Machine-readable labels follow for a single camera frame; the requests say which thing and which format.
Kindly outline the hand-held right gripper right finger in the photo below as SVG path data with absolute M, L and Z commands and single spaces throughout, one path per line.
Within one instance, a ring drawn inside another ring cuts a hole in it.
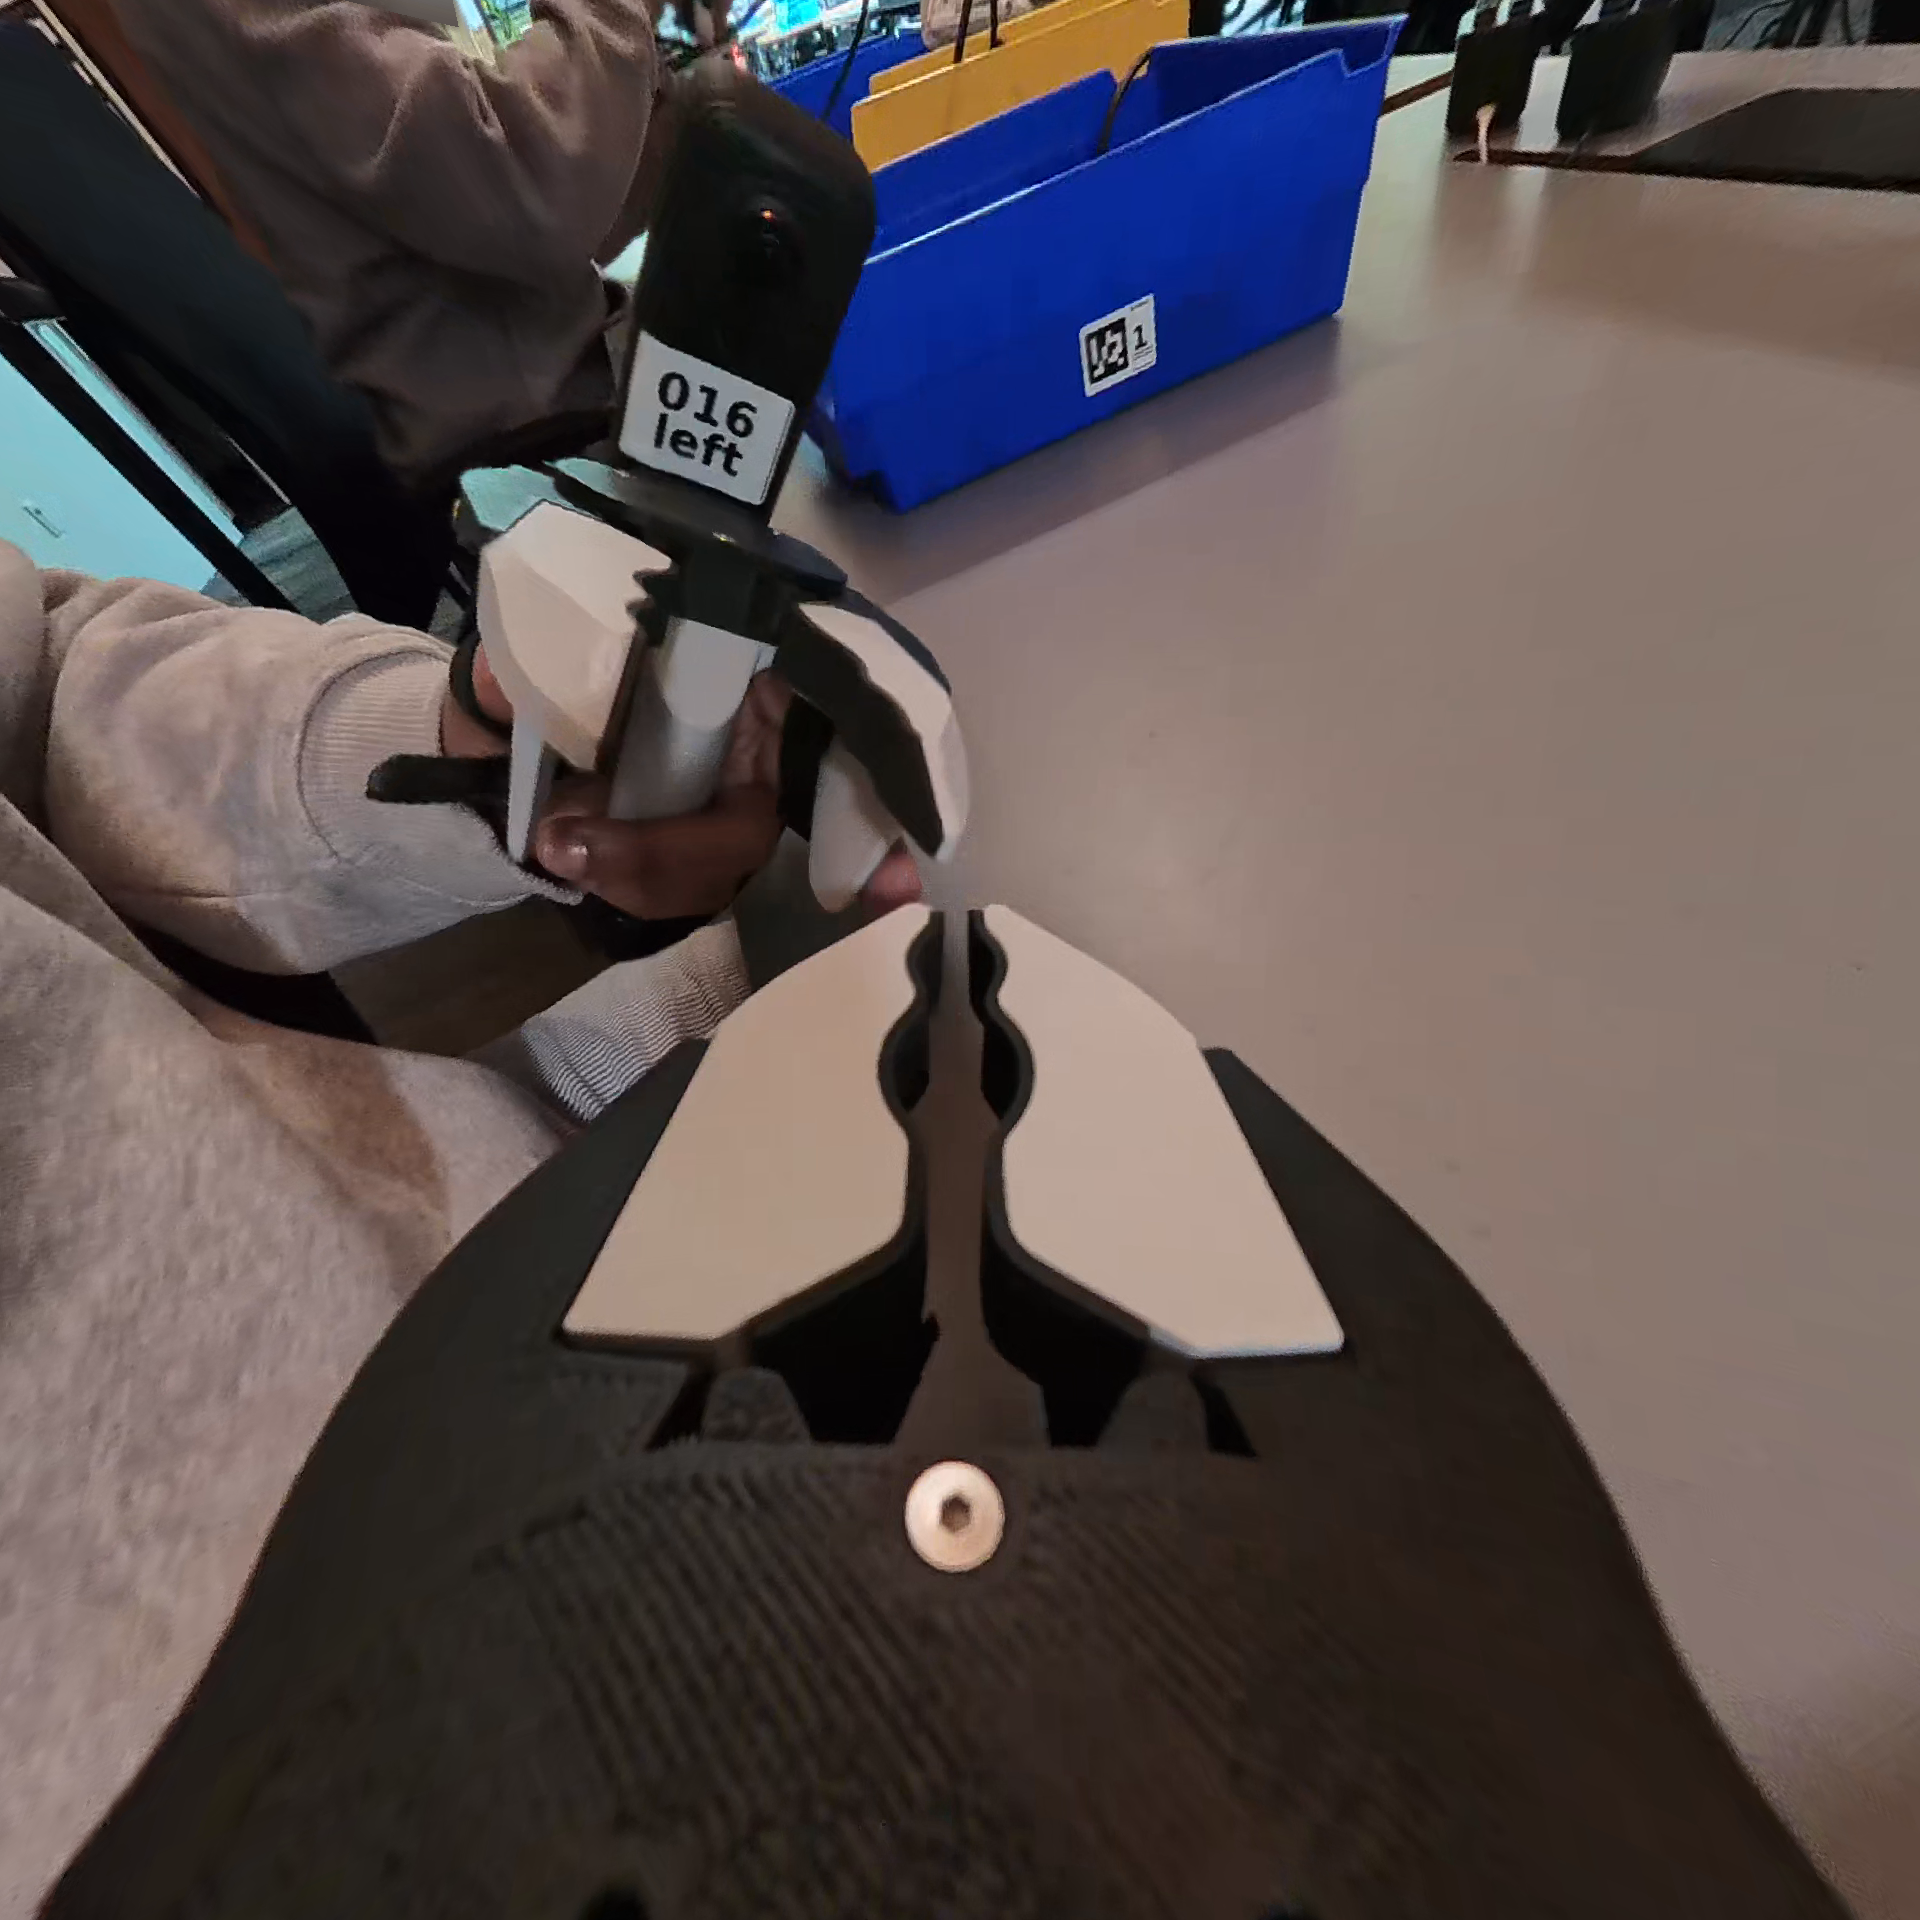
M 1196 1035 L 1139 985 L 995 903 L 990 1007 L 1026 1062 L 998 1153 L 1018 1254 L 1185 1359 L 1345 1347 Z

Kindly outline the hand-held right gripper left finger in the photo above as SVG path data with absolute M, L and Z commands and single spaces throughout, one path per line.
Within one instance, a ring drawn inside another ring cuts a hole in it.
M 563 1333 L 710 1348 L 904 1246 L 941 962 L 945 916 L 904 906 L 722 1022 Z

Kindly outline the yellow plastic bin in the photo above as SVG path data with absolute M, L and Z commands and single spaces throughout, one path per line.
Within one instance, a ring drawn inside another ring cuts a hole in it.
M 923 52 L 881 74 L 850 109 L 857 156 L 881 167 L 972 131 L 1044 94 L 1186 38 L 1189 3 L 1060 3 L 969 35 L 968 49 Z

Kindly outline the black office chair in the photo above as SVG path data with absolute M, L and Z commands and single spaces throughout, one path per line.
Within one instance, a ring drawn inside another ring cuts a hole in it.
M 35 26 L 2 30 L 5 261 L 60 303 L 132 398 L 194 405 L 305 517 L 352 604 L 426 629 L 449 581 L 446 508 L 378 452 L 360 394 L 219 215 Z

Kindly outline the person's left hand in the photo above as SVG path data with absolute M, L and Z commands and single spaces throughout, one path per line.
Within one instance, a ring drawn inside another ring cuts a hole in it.
M 769 868 L 785 825 L 778 805 L 779 750 L 793 689 L 763 673 L 739 708 L 722 773 L 704 809 L 643 823 L 608 812 L 608 785 L 589 775 L 556 779 L 542 802 L 526 851 L 515 854 L 545 877 L 641 921 L 710 918 Z M 484 649 L 449 673 L 440 745 L 453 758 L 508 751 L 500 729 L 513 703 L 496 683 Z M 921 871 L 891 847 L 860 903 L 874 913 L 921 900 Z

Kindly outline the tagged blue plastic bin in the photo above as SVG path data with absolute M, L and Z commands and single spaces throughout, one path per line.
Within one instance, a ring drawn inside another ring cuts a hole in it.
M 883 163 L 827 467 L 909 511 L 1330 321 L 1401 26 L 1173 38 Z

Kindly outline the person's left forearm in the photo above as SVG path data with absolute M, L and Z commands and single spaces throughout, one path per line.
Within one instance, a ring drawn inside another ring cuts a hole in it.
M 470 807 L 369 795 L 442 756 L 450 649 L 2 550 L 5 916 L 35 906 L 132 970 L 132 929 L 305 975 L 524 898 Z

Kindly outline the black charging dock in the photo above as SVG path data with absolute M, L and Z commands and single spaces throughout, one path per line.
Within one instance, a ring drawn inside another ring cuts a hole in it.
M 1568 36 L 1568 69 L 1555 135 L 1561 146 L 1590 143 L 1638 127 L 1659 100 L 1678 49 L 1684 10 L 1674 3 L 1597 3 Z
M 1542 49 L 1545 14 L 1534 3 L 1485 3 L 1457 38 L 1446 95 L 1446 139 L 1485 143 L 1512 133 L 1526 102 Z

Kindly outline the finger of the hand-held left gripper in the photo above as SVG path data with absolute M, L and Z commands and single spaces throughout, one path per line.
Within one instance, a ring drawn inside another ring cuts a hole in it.
M 672 557 L 558 501 L 534 502 L 477 557 L 477 644 L 513 708 L 510 767 L 542 756 L 589 771 L 674 765 L 677 724 L 656 692 L 630 694 L 643 581 Z
M 920 638 L 860 597 L 803 604 L 785 612 L 778 677 L 793 692 L 779 807 L 819 906 L 849 910 L 898 847 L 948 859 L 969 825 L 969 755 Z

